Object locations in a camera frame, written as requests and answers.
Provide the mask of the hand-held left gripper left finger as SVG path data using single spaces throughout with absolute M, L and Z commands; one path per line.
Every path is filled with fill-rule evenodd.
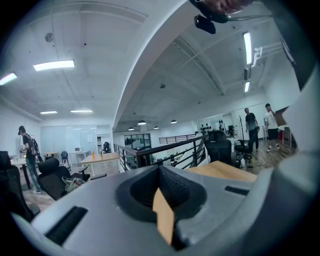
M 153 198 L 167 165 L 91 180 L 40 213 L 32 227 L 63 255 L 173 256 L 157 230 Z

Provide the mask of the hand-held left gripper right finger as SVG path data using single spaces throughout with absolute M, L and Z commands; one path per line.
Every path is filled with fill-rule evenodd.
M 215 177 L 159 167 L 159 185 L 173 213 L 171 247 L 183 254 L 236 211 L 255 179 Z

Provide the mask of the green and white bag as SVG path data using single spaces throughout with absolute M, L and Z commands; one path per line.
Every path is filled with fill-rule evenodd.
M 78 177 L 67 178 L 63 176 L 61 179 L 65 184 L 64 190 L 67 194 L 71 193 L 85 183 L 81 178 Z

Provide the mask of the long wooden desk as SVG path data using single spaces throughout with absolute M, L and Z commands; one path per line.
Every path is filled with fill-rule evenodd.
M 92 159 L 92 155 L 89 155 L 80 162 L 80 165 L 82 167 L 90 167 L 93 176 L 96 176 L 98 168 L 95 165 L 108 162 L 116 162 L 117 167 L 120 168 L 120 156 L 115 152 L 97 154 L 95 155 L 95 159 Z

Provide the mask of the black office chair with bag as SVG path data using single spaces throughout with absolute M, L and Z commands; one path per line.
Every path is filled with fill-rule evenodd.
M 37 166 L 40 172 L 37 177 L 40 188 L 55 201 L 68 193 L 66 191 L 66 185 L 69 184 L 69 182 L 77 179 L 80 181 L 80 184 L 83 184 L 91 177 L 89 174 L 85 173 L 87 167 L 83 168 L 78 173 L 71 174 L 69 169 L 60 165 L 58 159 L 54 157 L 39 162 Z

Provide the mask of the white side desk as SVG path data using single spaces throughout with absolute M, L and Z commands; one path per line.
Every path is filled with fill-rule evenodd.
M 75 147 L 73 151 L 68 152 L 69 163 L 71 167 L 78 167 L 90 153 L 90 150 L 84 150 L 82 146 Z

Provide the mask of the black mesh office chair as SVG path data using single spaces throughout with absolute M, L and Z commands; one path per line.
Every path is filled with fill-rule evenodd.
M 232 165 L 232 143 L 221 130 L 209 132 L 208 139 L 204 142 L 210 157 L 210 162 L 220 161 Z

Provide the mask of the black reclined office chair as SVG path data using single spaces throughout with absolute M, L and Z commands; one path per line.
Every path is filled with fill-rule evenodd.
M 234 146 L 234 150 L 236 151 L 236 156 L 242 156 L 243 159 L 247 160 L 250 164 L 252 160 L 252 152 L 253 152 L 253 145 L 258 138 L 258 133 L 260 131 L 260 127 L 257 126 L 252 133 L 252 136 L 249 140 L 239 139 L 239 144 Z

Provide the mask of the black metal railing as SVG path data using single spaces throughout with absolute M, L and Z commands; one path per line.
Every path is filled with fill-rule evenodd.
M 206 158 L 205 142 L 208 140 L 208 135 L 196 135 L 181 142 L 143 150 L 129 149 L 119 144 L 113 148 L 125 172 L 156 165 L 169 165 L 184 170 L 203 163 Z

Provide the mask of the black balcony railing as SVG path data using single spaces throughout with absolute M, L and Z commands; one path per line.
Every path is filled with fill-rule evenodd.
M 187 141 L 187 140 L 194 139 L 195 137 L 196 137 L 195 134 L 160 137 L 159 138 L 159 143 L 160 144 L 166 144 L 166 145 L 175 144 L 175 143 L 180 143 L 180 142 L 184 142 L 184 141 Z

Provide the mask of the black coat rack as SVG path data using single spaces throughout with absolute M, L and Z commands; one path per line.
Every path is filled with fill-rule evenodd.
M 246 132 L 246 114 L 242 113 L 238 116 L 238 124 L 239 124 L 239 138 L 242 140 L 247 140 L 248 135 Z

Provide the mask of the black high-back office chair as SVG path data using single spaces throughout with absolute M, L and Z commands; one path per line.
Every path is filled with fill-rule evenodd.
M 31 222 L 40 212 L 34 204 L 27 204 L 23 195 L 19 169 L 11 164 L 7 151 L 0 151 L 0 201 L 5 208 Z

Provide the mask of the white ceiling pipes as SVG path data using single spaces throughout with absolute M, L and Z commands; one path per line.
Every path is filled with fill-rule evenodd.
M 260 47 L 255 47 L 254 48 L 254 55 L 253 55 L 253 62 L 252 62 L 251 67 L 252 68 L 255 67 L 257 65 L 257 61 L 259 59 L 275 55 L 277 53 L 280 53 L 281 51 L 283 51 L 283 45 L 280 41 L 276 42 L 276 43 L 260 46 Z

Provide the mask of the person's black clothing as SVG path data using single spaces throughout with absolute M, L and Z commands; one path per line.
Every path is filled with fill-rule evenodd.
M 313 47 L 303 28 L 285 6 L 284 0 L 270 0 L 268 6 L 282 36 L 282 45 L 302 90 L 317 62 Z

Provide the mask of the group of black wall discs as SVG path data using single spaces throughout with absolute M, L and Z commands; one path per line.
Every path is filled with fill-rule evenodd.
M 197 122 L 197 126 L 200 133 L 207 133 L 210 131 L 223 131 L 225 129 L 222 119 L 202 119 Z

